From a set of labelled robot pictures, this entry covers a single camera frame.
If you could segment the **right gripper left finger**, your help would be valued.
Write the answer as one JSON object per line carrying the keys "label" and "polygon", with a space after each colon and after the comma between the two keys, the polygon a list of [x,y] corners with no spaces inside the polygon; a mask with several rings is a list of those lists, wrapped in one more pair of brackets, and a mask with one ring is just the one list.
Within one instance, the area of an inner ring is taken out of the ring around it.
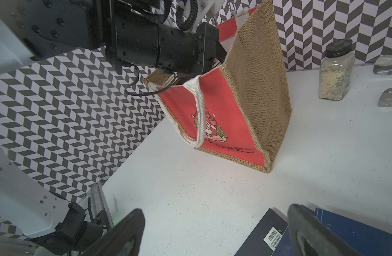
{"label": "right gripper left finger", "polygon": [[95,221],[104,221],[106,233],[79,256],[137,256],[145,229],[145,216],[141,209],[131,211],[114,227],[106,210],[95,216]]}

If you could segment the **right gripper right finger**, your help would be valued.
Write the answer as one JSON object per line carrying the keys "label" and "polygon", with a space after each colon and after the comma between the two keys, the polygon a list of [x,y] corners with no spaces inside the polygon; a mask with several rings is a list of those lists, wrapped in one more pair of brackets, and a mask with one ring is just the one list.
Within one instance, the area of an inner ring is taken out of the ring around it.
{"label": "right gripper right finger", "polygon": [[287,217],[291,243],[296,256],[360,255],[301,205],[290,205]]}

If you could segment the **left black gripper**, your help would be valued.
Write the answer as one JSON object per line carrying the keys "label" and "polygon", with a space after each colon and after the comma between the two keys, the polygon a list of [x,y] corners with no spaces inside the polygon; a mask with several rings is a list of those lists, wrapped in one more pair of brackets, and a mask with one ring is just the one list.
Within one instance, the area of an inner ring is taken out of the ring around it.
{"label": "left black gripper", "polygon": [[153,67],[165,73],[202,75],[223,62],[227,51],[219,42],[219,29],[206,22],[195,34],[169,25],[157,25],[131,12],[119,11],[111,23],[114,34],[106,44],[106,60],[118,74],[133,65]]}

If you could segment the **purple blue barcode book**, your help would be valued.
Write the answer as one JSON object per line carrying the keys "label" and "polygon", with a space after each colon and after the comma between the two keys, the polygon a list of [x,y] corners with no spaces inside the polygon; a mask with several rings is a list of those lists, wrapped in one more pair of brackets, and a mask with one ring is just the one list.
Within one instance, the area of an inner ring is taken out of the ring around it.
{"label": "purple blue barcode book", "polygon": [[303,208],[362,256],[392,256],[392,234],[321,208]]}

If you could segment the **red burlap canvas bag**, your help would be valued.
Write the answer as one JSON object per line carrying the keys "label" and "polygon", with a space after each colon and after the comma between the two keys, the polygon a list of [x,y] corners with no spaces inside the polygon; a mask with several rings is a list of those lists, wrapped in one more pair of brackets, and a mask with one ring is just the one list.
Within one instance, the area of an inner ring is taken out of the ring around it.
{"label": "red burlap canvas bag", "polygon": [[144,83],[182,140],[195,148],[268,173],[291,114],[285,63],[272,1],[219,25],[232,44],[223,64],[165,88],[155,71]]}

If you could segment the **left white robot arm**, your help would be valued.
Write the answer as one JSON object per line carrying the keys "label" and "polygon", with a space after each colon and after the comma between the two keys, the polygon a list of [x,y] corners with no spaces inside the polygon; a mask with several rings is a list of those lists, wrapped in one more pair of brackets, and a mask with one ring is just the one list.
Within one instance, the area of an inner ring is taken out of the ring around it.
{"label": "left white robot arm", "polygon": [[139,252],[102,192],[162,121],[158,96],[226,52],[221,1],[0,1],[0,234],[55,255]]}

